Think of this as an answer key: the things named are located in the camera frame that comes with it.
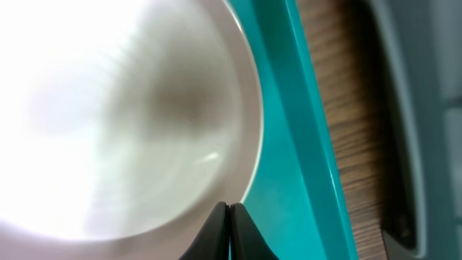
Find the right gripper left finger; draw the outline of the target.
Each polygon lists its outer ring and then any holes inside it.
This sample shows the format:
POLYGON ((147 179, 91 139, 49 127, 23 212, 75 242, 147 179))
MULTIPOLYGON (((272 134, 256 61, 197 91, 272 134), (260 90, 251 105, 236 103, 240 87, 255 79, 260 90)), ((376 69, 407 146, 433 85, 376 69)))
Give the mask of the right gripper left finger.
POLYGON ((230 249, 229 207, 217 203, 180 260, 228 260, 230 249))

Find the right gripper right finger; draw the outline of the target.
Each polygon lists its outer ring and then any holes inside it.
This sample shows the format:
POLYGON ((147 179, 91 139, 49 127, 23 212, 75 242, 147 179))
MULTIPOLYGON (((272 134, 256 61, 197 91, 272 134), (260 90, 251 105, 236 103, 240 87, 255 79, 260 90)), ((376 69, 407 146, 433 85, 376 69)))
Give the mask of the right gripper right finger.
POLYGON ((232 260, 278 260, 243 204, 230 206, 232 260))

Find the pink plate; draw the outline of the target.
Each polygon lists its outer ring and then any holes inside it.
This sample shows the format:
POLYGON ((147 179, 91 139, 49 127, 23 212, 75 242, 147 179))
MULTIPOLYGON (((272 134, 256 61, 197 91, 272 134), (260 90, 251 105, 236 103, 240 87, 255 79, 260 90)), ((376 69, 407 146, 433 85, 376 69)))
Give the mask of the pink plate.
POLYGON ((179 259, 262 139, 230 2, 1 3, 3 259, 179 259))

